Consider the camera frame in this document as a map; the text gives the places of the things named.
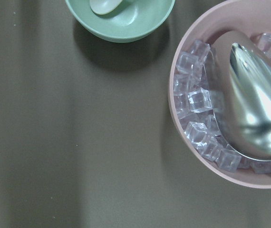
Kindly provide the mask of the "white ceramic spoon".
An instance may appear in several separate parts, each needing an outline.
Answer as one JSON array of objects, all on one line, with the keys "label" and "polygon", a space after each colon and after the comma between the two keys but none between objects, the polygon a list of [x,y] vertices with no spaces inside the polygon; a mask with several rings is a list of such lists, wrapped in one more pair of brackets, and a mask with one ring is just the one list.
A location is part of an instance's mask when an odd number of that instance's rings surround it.
[{"label": "white ceramic spoon", "polygon": [[90,0],[92,11],[98,15],[105,15],[115,10],[122,0]]}]

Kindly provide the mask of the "metal scoop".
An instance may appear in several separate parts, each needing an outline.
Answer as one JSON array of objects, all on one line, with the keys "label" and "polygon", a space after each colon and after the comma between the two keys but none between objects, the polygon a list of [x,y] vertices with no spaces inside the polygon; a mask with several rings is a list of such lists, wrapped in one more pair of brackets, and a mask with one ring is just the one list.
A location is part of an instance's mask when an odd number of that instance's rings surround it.
[{"label": "metal scoop", "polygon": [[271,61],[239,31],[229,41],[229,142],[243,155],[271,160]]}]

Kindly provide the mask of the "green bowl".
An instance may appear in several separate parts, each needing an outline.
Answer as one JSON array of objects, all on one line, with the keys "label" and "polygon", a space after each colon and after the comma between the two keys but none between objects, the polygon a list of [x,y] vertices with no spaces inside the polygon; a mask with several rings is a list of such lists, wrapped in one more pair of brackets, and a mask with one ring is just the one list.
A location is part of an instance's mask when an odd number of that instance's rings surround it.
[{"label": "green bowl", "polygon": [[97,15],[88,0],[67,0],[74,18],[90,33],[106,41],[128,43],[159,28],[170,15],[174,0],[124,0],[112,12]]}]

